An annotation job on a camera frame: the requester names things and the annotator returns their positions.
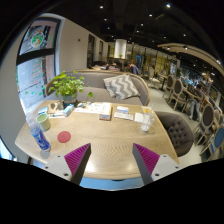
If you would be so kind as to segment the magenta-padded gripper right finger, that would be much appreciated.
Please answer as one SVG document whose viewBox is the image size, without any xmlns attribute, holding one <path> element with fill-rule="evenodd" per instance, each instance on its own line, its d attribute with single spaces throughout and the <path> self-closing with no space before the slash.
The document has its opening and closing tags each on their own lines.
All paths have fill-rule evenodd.
<svg viewBox="0 0 224 224">
<path fill-rule="evenodd" d="M 136 143 L 133 144 L 132 153 L 145 185 L 181 169 L 181 167 L 169 155 L 158 155 L 157 153 Z"/>
</svg>

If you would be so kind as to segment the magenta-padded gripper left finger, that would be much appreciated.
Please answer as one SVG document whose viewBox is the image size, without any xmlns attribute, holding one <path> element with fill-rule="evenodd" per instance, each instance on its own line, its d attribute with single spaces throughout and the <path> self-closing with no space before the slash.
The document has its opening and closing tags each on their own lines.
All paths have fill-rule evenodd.
<svg viewBox="0 0 224 224">
<path fill-rule="evenodd" d="M 66 155 L 56 155 L 43 170 L 79 185 L 90 155 L 91 144 L 88 143 Z"/>
</svg>

